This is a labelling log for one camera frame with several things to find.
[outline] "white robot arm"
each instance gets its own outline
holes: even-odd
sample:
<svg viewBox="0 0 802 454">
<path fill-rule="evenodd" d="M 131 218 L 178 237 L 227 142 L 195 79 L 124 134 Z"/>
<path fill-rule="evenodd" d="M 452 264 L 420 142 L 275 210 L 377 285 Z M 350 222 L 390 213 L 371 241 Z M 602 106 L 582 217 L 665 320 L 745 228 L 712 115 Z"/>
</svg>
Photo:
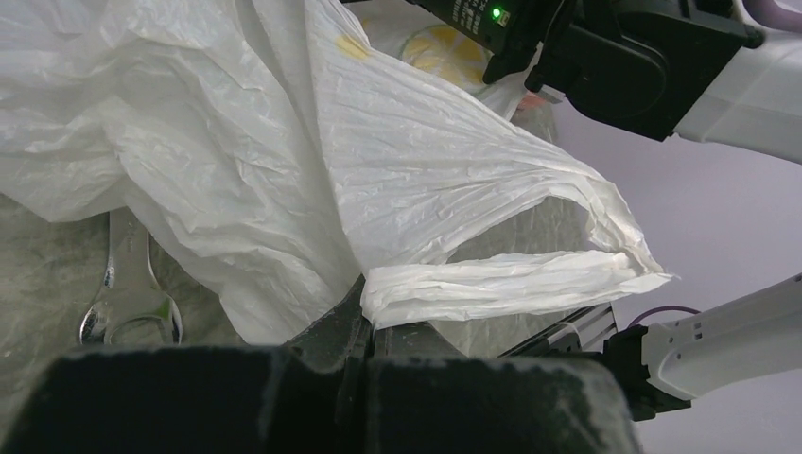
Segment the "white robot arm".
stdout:
<svg viewBox="0 0 802 454">
<path fill-rule="evenodd" d="M 647 381 L 685 401 L 802 368 L 802 274 L 679 322 L 651 324 L 641 350 Z"/>
<path fill-rule="evenodd" d="M 740 49 L 674 131 L 802 164 L 802 12 L 775 0 L 735 6 L 765 40 Z"/>
</svg>

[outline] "crumpled plastic bag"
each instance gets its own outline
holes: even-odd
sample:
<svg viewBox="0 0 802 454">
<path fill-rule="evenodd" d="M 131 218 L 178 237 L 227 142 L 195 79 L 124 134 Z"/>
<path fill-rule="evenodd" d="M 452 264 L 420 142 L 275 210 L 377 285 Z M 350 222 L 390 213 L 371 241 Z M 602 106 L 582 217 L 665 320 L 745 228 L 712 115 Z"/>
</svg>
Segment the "crumpled plastic bag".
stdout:
<svg viewBox="0 0 802 454">
<path fill-rule="evenodd" d="M 382 326 L 670 279 L 614 185 L 372 49 L 337 0 L 6 0 L 0 15 L 0 191 L 50 221 L 128 205 L 247 342 L 297 334 L 361 271 Z M 588 211 L 600 251 L 445 264 L 547 196 Z"/>
</svg>

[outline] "chrome wrench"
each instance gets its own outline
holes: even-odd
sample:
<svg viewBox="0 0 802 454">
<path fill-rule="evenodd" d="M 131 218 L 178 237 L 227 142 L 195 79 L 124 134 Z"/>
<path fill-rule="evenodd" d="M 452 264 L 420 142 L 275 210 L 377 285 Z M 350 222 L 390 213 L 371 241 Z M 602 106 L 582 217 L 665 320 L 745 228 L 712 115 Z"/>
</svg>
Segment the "chrome wrench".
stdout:
<svg viewBox="0 0 802 454">
<path fill-rule="evenodd" d="M 109 213 L 109 260 L 103 286 L 80 323 L 81 344 L 110 344 L 115 331 L 137 321 L 155 321 L 163 343 L 181 343 L 181 314 L 153 275 L 149 237 L 128 208 Z"/>
</svg>

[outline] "gray surface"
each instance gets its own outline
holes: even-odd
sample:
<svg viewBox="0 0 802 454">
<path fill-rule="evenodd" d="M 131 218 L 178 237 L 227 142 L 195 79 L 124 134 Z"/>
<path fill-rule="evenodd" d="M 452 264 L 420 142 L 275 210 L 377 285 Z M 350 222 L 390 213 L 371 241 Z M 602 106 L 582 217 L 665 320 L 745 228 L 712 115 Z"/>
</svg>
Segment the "gray surface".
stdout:
<svg viewBox="0 0 802 454">
<path fill-rule="evenodd" d="M 529 111 L 514 122 L 549 140 L 555 136 L 549 109 Z M 34 377 L 54 357 L 76 348 L 78 323 L 103 278 L 108 241 L 106 215 L 50 224 L 0 196 L 0 438 Z M 217 295 L 151 244 L 156 277 L 182 312 L 185 343 L 241 343 Z M 580 250 L 582 246 L 575 205 L 552 199 L 465 243 L 451 262 L 497 253 Z M 435 324 L 465 354 L 490 357 L 565 315 Z M 470 340 L 459 341 L 466 333 Z"/>
<path fill-rule="evenodd" d="M 51 224 L 0 195 L 0 438 L 31 380 L 77 348 L 78 323 L 100 289 L 108 216 Z M 241 343 L 218 297 L 151 241 L 156 278 L 183 315 L 185 343 Z"/>
</svg>

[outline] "purple cable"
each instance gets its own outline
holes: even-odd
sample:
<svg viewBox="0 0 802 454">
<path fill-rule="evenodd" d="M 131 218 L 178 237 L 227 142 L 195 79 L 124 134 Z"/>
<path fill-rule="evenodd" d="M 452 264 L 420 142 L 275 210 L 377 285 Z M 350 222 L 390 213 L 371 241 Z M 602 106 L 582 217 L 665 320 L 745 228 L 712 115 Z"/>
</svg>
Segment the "purple cable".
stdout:
<svg viewBox="0 0 802 454">
<path fill-rule="evenodd" d="M 644 313 L 638 315 L 637 317 L 635 317 L 635 319 L 632 320 L 631 323 L 629 323 L 629 326 L 627 326 L 627 328 L 631 328 L 631 327 L 635 326 L 636 324 L 642 322 L 643 319 L 645 319 L 646 317 L 649 317 L 651 315 L 658 314 L 660 312 L 671 312 L 671 311 L 687 312 L 688 314 L 693 314 L 693 315 L 701 313 L 700 310 L 694 309 L 693 307 L 685 307 L 685 306 L 660 306 L 660 307 L 655 307 L 655 308 L 649 309 L 646 312 L 644 312 Z"/>
</svg>

